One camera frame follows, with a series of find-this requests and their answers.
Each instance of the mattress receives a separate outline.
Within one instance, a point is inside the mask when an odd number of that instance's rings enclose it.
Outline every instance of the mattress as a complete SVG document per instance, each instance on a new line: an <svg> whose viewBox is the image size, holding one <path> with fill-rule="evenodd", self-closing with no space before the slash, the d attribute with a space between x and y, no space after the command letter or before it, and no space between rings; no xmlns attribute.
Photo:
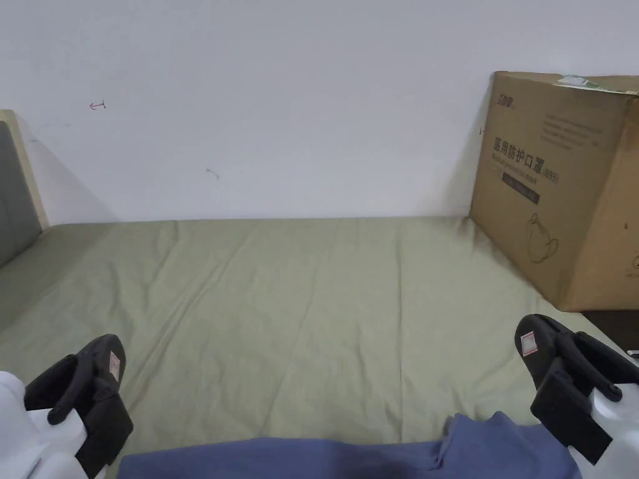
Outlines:
<svg viewBox="0 0 639 479"><path fill-rule="evenodd" d="M535 423L513 342L534 312L612 345L467 218L64 225L0 270L0 365L28 382L117 334L123 453L428 441L457 412Z"/></svg>

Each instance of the wall mark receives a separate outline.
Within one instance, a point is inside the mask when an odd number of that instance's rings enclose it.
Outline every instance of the wall mark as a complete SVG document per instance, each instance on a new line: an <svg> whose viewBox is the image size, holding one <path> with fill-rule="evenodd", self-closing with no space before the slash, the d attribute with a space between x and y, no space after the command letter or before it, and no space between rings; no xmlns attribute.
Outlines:
<svg viewBox="0 0 639 479"><path fill-rule="evenodd" d="M220 181L220 175L218 175L215 171L211 170L210 168L207 168L206 172L210 174L214 174L217 181Z"/></svg>
<svg viewBox="0 0 639 479"><path fill-rule="evenodd" d="M104 100L102 100L102 103L99 103L98 105L94 105L93 103L91 103L91 105L89 105L89 108L91 110L95 110L97 107L102 107L103 109L107 109L107 106L104 104Z"/></svg>

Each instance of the black rectangle label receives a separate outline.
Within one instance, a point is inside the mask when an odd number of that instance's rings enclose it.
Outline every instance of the black rectangle label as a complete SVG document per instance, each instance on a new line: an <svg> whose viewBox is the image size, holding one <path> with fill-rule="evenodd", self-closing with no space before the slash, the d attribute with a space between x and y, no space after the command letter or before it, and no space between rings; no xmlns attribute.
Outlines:
<svg viewBox="0 0 639 479"><path fill-rule="evenodd" d="M539 204L539 193L535 190L531 190L529 187L524 185L522 182L514 179L508 173L502 173L502 181L519 193L522 196L525 196L527 199L532 201L534 204Z"/></svg>

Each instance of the blue blanket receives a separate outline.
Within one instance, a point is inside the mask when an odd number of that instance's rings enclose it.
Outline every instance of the blue blanket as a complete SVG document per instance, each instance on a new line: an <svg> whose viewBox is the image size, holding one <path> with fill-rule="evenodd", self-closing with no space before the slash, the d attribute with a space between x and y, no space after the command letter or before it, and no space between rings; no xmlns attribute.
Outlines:
<svg viewBox="0 0 639 479"><path fill-rule="evenodd" d="M357 446L327 439L252 439L135 454L118 479L579 479L566 448L541 425L503 413L457 414L442 441Z"/></svg>

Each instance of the gray headboard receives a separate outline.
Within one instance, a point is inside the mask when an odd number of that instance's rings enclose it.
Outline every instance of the gray headboard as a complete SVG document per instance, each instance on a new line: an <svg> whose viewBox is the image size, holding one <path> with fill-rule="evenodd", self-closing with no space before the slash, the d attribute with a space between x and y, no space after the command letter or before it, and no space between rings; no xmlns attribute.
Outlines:
<svg viewBox="0 0 639 479"><path fill-rule="evenodd" d="M17 119L0 110L0 266L28 248L45 227Z"/></svg>

